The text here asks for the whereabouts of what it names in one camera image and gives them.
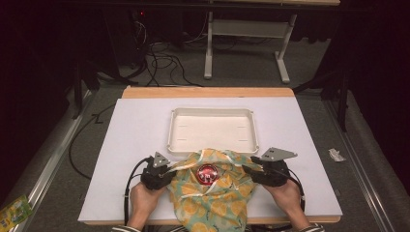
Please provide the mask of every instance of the striped sleeve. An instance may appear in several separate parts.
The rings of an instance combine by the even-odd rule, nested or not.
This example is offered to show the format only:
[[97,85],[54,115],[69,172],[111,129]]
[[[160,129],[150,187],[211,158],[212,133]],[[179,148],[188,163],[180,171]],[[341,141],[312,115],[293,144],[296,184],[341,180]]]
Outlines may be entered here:
[[325,228],[323,228],[323,226],[321,225],[314,224],[308,228],[300,230],[299,232],[325,232]]
[[112,227],[111,232],[141,232],[137,229],[132,227],[124,226],[124,225],[117,225]]

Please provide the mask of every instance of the plastic tray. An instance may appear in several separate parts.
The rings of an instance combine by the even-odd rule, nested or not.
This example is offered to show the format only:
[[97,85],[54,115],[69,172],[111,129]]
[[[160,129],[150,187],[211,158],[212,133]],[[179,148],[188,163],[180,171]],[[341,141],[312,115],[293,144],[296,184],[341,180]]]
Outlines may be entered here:
[[251,156],[259,149],[253,112],[244,108],[176,108],[167,147],[174,156],[206,148]]

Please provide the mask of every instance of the person's hand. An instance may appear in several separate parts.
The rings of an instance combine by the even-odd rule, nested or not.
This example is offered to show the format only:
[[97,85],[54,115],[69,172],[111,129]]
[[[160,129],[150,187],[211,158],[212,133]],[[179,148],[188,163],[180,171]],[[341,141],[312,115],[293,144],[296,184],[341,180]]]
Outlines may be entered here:
[[274,197],[277,205],[289,217],[290,223],[295,229],[302,230],[310,226],[305,213],[302,211],[298,186],[288,180],[280,187],[263,186]]
[[132,217],[127,226],[142,230],[148,217],[157,207],[160,196],[166,187],[149,190],[140,182],[131,190]]

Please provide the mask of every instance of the piece of tissue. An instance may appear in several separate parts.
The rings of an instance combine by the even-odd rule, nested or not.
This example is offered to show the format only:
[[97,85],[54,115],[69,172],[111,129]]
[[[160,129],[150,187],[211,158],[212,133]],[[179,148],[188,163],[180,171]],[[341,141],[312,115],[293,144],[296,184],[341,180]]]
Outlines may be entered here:
[[335,150],[334,148],[332,148],[331,150],[329,150],[329,155],[331,155],[331,158],[334,161],[345,161],[346,158],[344,158],[339,151]]

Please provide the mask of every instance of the red object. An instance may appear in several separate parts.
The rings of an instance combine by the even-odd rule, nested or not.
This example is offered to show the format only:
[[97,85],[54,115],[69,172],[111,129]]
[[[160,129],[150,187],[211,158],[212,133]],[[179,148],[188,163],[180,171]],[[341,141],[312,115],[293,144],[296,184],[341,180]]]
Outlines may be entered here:
[[210,186],[218,177],[217,168],[211,164],[204,164],[196,171],[196,179],[204,186]]

